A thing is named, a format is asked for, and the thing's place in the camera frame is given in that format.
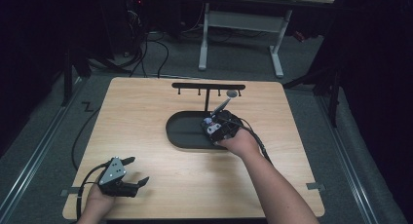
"dark background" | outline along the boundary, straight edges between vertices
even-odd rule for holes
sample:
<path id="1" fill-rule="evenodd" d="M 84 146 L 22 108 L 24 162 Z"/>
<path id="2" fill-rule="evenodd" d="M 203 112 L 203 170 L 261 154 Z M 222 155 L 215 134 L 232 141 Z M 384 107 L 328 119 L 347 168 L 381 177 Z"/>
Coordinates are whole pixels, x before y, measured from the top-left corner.
<path id="1" fill-rule="evenodd" d="M 122 0 L 117 2 L 113 8 L 119 10 Z M 288 28 L 289 34 L 300 31 L 307 37 L 327 36 L 310 73 L 337 68 L 340 61 L 340 84 L 360 133 L 409 222 L 413 222 L 408 211 L 413 200 L 412 2 L 336 0 L 336 6 L 361 9 L 360 14 L 341 13 L 332 23 L 329 13 L 296 11 Z M 155 16 L 150 23 L 176 37 L 184 29 L 180 21 L 192 25 L 200 10 L 187 2 L 157 3 L 161 5 L 152 1 L 146 13 Z M 51 90 L 69 45 L 84 43 L 108 58 L 128 50 L 114 44 L 125 40 L 119 35 L 129 32 L 122 21 L 113 23 L 119 15 L 103 13 L 105 7 L 101 8 L 99 0 L 0 0 L 1 155 Z M 160 15 L 156 9 L 169 11 Z M 189 17 L 188 12 L 197 13 Z"/>

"white table leg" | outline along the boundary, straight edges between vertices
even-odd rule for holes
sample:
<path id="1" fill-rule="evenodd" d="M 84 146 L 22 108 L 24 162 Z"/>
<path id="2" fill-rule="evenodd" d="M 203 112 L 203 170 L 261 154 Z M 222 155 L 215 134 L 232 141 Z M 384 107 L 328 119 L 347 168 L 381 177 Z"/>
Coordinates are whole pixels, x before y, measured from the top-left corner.
<path id="1" fill-rule="evenodd" d="M 270 53 L 271 53 L 271 59 L 273 60 L 273 65 L 274 69 L 276 71 L 276 76 L 277 78 L 282 78 L 283 77 L 283 72 L 282 72 L 282 65 L 280 63 L 280 58 L 279 58 L 279 48 L 280 45 L 282 44 L 282 38 L 285 34 L 286 28 L 288 27 L 289 19 L 291 18 L 292 10 L 288 10 L 285 14 L 285 17 L 282 22 L 282 29 L 280 30 L 279 37 L 277 39 L 276 45 L 275 46 L 270 46 Z"/>
<path id="2" fill-rule="evenodd" d="M 199 70 L 207 69 L 207 28 L 209 22 L 209 3 L 206 3 L 206 12 L 204 16 L 204 35 L 203 43 L 201 44 L 201 53 L 200 53 L 200 64 L 198 66 Z"/>

